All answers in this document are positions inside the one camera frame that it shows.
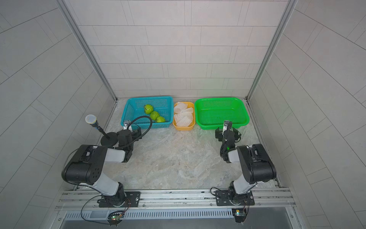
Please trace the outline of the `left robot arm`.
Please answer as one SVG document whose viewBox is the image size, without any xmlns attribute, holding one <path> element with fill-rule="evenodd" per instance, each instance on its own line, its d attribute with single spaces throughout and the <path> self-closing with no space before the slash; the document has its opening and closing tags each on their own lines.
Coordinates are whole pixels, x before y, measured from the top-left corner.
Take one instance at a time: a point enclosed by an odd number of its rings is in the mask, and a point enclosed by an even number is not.
<svg viewBox="0 0 366 229">
<path fill-rule="evenodd" d="M 61 176 L 67 183 L 86 186 L 98 191 L 100 208 L 138 207 L 141 193 L 126 192 L 122 183 L 103 173 L 108 163 L 126 163 L 132 156 L 133 141 L 142 137 L 140 129 L 110 132 L 103 137 L 100 146 L 81 145 L 68 163 Z"/>
</svg>

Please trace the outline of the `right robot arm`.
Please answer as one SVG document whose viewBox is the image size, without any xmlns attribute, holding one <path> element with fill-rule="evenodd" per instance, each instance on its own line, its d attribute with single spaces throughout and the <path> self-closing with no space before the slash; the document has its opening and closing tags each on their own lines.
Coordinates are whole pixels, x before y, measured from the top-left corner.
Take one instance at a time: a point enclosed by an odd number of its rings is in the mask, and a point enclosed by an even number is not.
<svg viewBox="0 0 366 229">
<path fill-rule="evenodd" d="M 236 146 L 241 134 L 225 127 L 215 130 L 215 138 L 222 143 L 220 157 L 226 163 L 239 163 L 242 174 L 230 183 L 228 190 L 215 191 L 217 206 L 253 206 L 251 189 L 260 182 L 276 178 L 276 168 L 262 144 Z"/>
</svg>

